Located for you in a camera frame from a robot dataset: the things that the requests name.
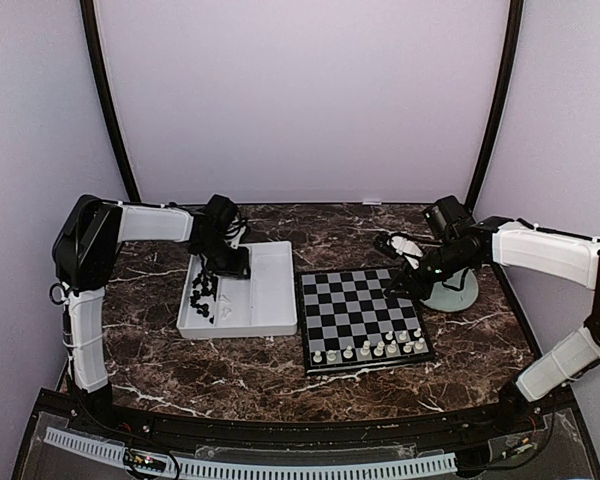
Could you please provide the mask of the black and grey chessboard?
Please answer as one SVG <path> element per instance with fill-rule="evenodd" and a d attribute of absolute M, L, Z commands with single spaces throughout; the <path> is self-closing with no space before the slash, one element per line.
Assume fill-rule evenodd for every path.
<path fill-rule="evenodd" d="M 394 268 L 372 267 L 358 270 L 302 272 L 296 276 L 298 325 L 302 335 L 305 373 L 309 376 L 357 371 L 364 368 L 389 368 L 431 361 L 435 352 L 424 326 L 421 311 L 405 298 L 383 295 Z M 423 350 L 416 351 L 413 332 L 420 328 L 425 340 Z M 407 331 L 409 340 L 401 342 L 399 334 Z M 394 333 L 398 350 L 387 353 L 385 334 Z M 364 341 L 370 342 L 370 358 L 360 360 L 358 351 Z M 379 341 L 385 343 L 384 355 L 375 357 Z M 403 345 L 413 342 L 413 351 L 403 353 Z M 353 357 L 345 359 L 343 351 L 353 348 Z M 337 352 L 334 363 L 328 363 L 328 351 Z M 323 361 L 313 362 L 321 351 Z"/>

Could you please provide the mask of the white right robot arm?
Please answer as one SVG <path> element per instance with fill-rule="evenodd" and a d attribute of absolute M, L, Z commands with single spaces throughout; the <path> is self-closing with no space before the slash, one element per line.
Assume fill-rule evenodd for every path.
<path fill-rule="evenodd" d="M 447 223 L 426 251 L 402 232 L 381 234 L 375 244 L 402 262 L 389 295 L 459 312 L 478 298 L 477 270 L 492 265 L 516 273 L 516 291 L 533 312 L 566 317 L 571 332 L 501 390 L 502 403 L 490 413 L 497 432 L 514 432 L 529 416 L 528 403 L 600 364 L 600 237 L 492 216 Z"/>

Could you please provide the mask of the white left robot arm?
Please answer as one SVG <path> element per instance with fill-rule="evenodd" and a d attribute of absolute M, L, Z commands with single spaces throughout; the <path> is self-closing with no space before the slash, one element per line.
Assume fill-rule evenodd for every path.
<path fill-rule="evenodd" d="M 52 247 L 56 304 L 64 308 L 64 340 L 70 378 L 79 392 L 108 387 L 102 329 L 106 286 L 126 242 L 170 241 L 184 244 L 217 277 L 247 279 L 249 251 L 240 241 L 246 219 L 229 198 L 215 194 L 199 210 L 182 205 L 143 204 L 81 196 Z"/>

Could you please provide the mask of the white chess king piece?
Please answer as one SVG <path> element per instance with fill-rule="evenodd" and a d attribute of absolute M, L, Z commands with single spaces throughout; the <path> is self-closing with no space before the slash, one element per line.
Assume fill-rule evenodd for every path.
<path fill-rule="evenodd" d="M 374 350 L 373 354 L 375 357 L 382 357 L 384 355 L 385 343 L 383 341 L 379 341 Z"/>

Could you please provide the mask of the white plastic parts tray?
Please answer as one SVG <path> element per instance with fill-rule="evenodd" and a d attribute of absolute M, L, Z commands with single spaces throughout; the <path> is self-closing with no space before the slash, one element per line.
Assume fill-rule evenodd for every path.
<path fill-rule="evenodd" d="M 215 320 L 210 324 L 190 306 L 191 283 L 202 270 L 201 259 L 192 256 L 181 298 L 177 328 L 188 339 L 289 336 L 297 332 L 292 244 L 289 241 L 248 244 L 251 278 L 218 277 Z M 229 297 L 235 309 L 221 320 L 218 298 Z"/>

